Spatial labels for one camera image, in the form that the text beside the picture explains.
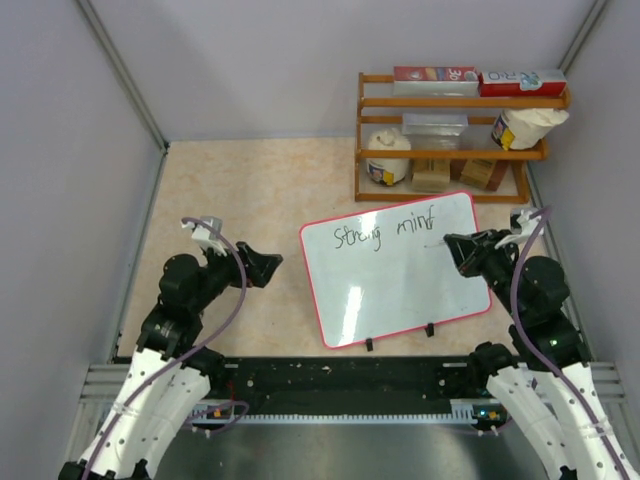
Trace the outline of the whiteboard with pink frame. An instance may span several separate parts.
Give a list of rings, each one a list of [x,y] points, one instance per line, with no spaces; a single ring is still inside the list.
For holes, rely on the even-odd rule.
[[[462,277],[446,245],[424,248],[477,229],[466,191],[303,225],[323,344],[339,349],[487,312],[485,281]]]

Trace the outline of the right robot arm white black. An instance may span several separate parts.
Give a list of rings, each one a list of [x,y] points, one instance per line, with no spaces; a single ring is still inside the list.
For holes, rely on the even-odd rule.
[[[481,278],[510,314],[516,349],[485,342],[467,358],[467,384],[507,410],[550,479],[636,479],[594,385],[579,331],[562,310],[561,265],[527,256],[507,230],[447,234],[457,271]]]

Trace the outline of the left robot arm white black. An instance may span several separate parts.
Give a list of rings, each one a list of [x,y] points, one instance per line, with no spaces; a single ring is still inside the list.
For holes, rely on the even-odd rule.
[[[156,305],[141,326],[125,381],[96,437],[62,479],[152,479],[173,439],[196,404],[226,387],[224,358],[192,349],[202,315],[228,287],[246,291],[268,285],[283,261],[244,242],[219,254],[190,254],[163,266]]]

